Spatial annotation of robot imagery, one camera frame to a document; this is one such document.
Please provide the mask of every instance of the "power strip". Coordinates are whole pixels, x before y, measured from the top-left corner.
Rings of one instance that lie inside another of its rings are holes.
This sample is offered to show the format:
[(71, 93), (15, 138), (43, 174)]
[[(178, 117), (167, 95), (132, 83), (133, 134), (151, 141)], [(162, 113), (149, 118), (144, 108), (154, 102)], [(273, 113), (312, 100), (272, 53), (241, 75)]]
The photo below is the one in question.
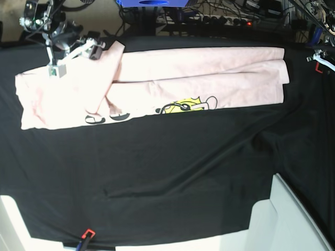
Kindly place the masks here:
[[(189, 17), (193, 20), (201, 19), (204, 24), (226, 25), (226, 26), (253, 26), (253, 20), (250, 18), (238, 18), (236, 16), (219, 16), (219, 15), (202, 15), (197, 14), (194, 17)], [(171, 17), (165, 14), (158, 16), (157, 24), (175, 24)]]

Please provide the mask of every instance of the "red clip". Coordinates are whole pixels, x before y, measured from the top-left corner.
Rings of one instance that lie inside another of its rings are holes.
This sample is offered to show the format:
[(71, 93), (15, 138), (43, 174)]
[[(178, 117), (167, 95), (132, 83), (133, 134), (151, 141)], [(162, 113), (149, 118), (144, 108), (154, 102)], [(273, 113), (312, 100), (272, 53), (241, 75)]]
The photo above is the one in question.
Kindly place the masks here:
[(316, 62), (315, 71), (317, 71), (318, 73), (323, 73), (323, 71), (319, 70), (319, 64), (319, 62)]
[(87, 229), (86, 232), (82, 235), (82, 239), (86, 239), (86, 236), (88, 233), (91, 233), (91, 239), (93, 238), (93, 236), (95, 235), (95, 232), (92, 229)]

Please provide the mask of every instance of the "black fabric surface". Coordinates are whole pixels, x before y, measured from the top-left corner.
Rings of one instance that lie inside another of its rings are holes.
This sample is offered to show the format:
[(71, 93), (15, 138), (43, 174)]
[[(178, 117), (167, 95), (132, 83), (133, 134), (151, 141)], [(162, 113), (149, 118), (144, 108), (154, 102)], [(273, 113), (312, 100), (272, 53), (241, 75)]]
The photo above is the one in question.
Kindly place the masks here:
[[(265, 45), (120, 41), (126, 51)], [(334, 242), (334, 77), (317, 73), (311, 54), (286, 48), (283, 104), (22, 131), (14, 76), (47, 53), (0, 50), (0, 194), (16, 200), (32, 237), (76, 242), (90, 227), (98, 246), (161, 244), (247, 229), (279, 172)]]

